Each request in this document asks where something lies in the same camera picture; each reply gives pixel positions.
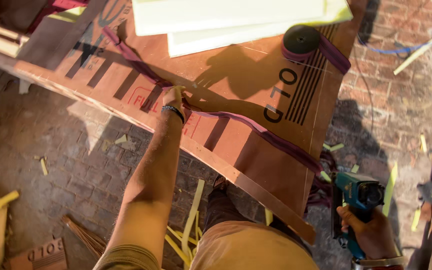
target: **sandal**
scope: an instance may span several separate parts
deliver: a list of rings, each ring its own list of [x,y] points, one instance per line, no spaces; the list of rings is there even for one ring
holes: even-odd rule
[[[219,189],[221,191],[226,191],[228,188],[228,181],[224,176],[219,176],[216,178],[213,184],[213,190]]]

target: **broom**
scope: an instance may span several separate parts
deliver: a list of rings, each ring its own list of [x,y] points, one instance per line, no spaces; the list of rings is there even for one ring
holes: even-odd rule
[[[104,250],[106,249],[106,243],[101,240],[99,236],[85,228],[78,226],[78,224],[74,223],[68,215],[62,216],[61,220],[76,236],[79,237],[79,239],[81,239],[86,247],[93,252],[93,255],[96,257],[96,259],[101,258]]]

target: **table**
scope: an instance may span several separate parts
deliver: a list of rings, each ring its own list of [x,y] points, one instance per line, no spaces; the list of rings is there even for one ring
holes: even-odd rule
[[[353,20],[319,28],[346,56],[365,6],[366,1],[352,0]],[[248,116],[319,159],[343,75],[319,51],[304,64],[284,59],[282,36],[170,58],[165,34],[135,35],[131,0],[108,0],[81,37],[82,45],[55,71],[2,54],[0,69],[153,132],[162,106],[161,88],[129,67],[101,34],[106,25],[125,35],[128,46],[156,73],[185,86],[191,105]],[[183,150],[314,242],[314,229],[301,219],[314,177],[311,171],[235,120],[193,113],[182,133]]]

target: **blue cable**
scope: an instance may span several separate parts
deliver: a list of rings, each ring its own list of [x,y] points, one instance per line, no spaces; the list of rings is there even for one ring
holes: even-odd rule
[[[403,53],[403,52],[407,52],[410,53],[413,50],[417,50],[421,47],[423,47],[424,45],[428,44],[429,42],[417,45],[417,46],[412,46],[412,47],[405,47],[405,48],[400,48],[400,49],[377,49],[377,48],[372,48],[370,46],[368,46],[368,44],[364,43],[363,40],[361,40],[360,36],[357,35],[357,39],[361,42],[362,45],[366,46],[369,50],[373,51],[373,52],[379,52],[382,54],[395,54],[395,53]]]

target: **person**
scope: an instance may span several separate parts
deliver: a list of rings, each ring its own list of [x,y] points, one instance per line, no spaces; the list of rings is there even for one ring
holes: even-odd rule
[[[94,270],[159,270],[171,210],[185,114],[184,87],[163,97],[164,107],[153,139],[124,191],[119,215],[105,253]],[[228,182],[220,177],[209,194],[204,232],[191,270],[318,269],[309,248],[282,221],[271,226],[243,217],[226,195]],[[397,256],[393,232],[378,210],[369,223],[347,208],[337,209],[342,230],[351,226],[369,259]]]

